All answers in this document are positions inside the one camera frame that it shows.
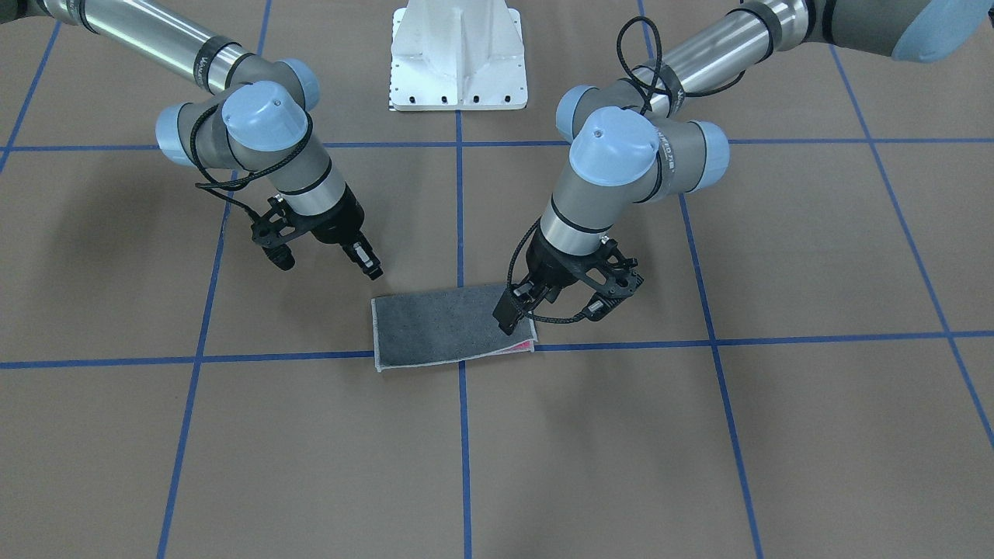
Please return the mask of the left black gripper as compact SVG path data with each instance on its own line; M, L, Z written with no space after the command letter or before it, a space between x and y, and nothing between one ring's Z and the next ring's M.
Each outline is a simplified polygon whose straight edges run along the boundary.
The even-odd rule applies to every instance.
M571 255L555 248L542 232L531 234L525 254L528 273L513 291L503 291L492 316L505 335L514 333L525 314L532 314L544 301L553 304L560 292L575 284L592 268L593 256Z

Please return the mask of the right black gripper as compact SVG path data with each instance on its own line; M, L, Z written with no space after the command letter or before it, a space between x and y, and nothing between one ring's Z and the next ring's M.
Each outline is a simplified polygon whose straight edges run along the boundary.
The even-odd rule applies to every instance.
M383 276L382 262L361 232L365 211L348 185L335 206L317 218L317 224L310 231L314 238L324 244L341 245L370 280Z

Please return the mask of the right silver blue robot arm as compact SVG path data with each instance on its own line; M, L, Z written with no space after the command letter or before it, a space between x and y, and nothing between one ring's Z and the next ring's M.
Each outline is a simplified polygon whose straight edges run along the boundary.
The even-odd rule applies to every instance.
M194 167L202 191L227 200L252 181L276 188L264 213L244 206L252 240L277 268L289 244L312 234L340 245L370 279L383 269L362 233L363 208L314 132L318 78L296 59L269 61L154 1L4 1L2 21L47 16L121 43L210 99L164 109L155 135L164 156Z

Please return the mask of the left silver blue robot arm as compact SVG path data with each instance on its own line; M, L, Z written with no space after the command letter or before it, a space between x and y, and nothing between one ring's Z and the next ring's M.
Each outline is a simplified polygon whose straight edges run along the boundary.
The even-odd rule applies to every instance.
M568 162L543 215L518 245L527 273L508 277L493 312L512 334L536 309L575 283L593 296L568 319L600 321L643 279L610 229L632 204L693 193L717 183L730 165L718 125L676 120L690 99L735 85L746 70L802 43L827 43L896 61L931 63L957 50L989 17L990 1L742 1L684 43L607 88L580 85L558 103Z

